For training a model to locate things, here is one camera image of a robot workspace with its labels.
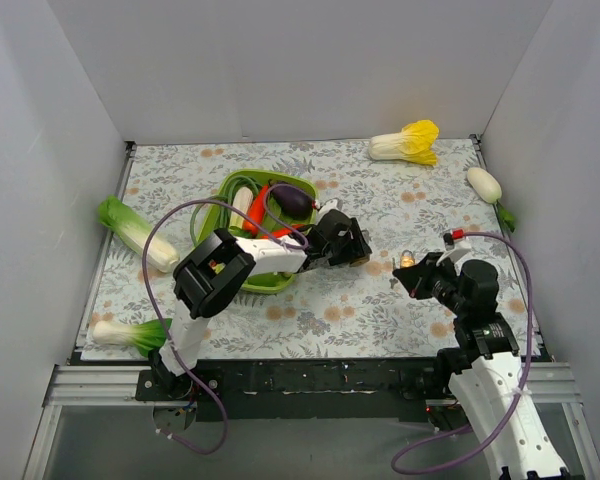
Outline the brass padlock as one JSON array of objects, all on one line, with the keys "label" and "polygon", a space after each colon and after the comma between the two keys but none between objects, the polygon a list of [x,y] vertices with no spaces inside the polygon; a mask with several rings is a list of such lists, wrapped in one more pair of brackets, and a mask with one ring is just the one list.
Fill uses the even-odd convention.
[{"label": "brass padlock", "polygon": [[416,264],[415,256],[412,251],[404,250],[399,259],[399,267],[400,268],[409,268]]}]

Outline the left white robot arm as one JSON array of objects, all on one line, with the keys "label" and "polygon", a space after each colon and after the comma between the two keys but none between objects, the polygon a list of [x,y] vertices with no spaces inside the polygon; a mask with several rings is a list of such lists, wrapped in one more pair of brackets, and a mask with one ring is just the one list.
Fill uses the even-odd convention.
[{"label": "left white robot arm", "polygon": [[163,346],[149,352],[154,382],[173,400],[193,386],[191,373],[209,320],[225,310],[251,277],[299,274],[316,268],[354,267],[370,259],[368,232],[331,208],[319,221],[276,238],[211,233],[175,268],[175,311]]}]

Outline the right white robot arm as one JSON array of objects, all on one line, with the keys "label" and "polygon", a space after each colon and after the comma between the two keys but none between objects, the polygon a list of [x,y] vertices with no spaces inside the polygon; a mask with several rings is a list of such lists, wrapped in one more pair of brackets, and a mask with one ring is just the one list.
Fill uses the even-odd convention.
[{"label": "right white robot arm", "polygon": [[432,383],[460,403],[479,441],[472,451],[419,474],[451,470],[483,455],[493,479],[569,478],[526,387],[530,357],[520,353],[498,310],[496,268],[475,259],[456,267],[449,254],[430,252],[393,275],[412,298],[435,299],[454,314],[458,345],[439,350]]}]

